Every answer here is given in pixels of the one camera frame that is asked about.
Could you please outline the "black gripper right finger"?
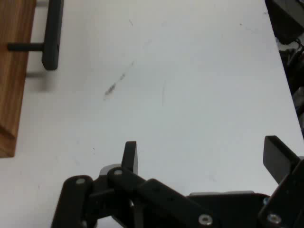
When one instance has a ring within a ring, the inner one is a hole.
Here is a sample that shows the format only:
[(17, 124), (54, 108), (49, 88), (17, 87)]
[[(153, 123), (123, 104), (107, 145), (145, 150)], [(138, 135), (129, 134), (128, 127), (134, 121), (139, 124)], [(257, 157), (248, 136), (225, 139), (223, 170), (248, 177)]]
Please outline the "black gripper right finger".
[(278, 183), (258, 214), (264, 228), (304, 226), (304, 161), (277, 136), (264, 140), (263, 164)]

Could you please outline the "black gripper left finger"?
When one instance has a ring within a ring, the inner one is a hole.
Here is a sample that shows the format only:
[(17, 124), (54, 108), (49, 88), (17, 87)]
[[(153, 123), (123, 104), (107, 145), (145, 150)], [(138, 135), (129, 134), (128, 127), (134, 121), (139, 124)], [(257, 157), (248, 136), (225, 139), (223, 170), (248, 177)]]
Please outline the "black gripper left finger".
[(218, 228), (214, 213), (155, 179), (137, 174), (137, 144), (126, 142), (122, 162), (106, 174), (65, 180), (51, 226), (94, 228), (112, 217), (124, 228)]

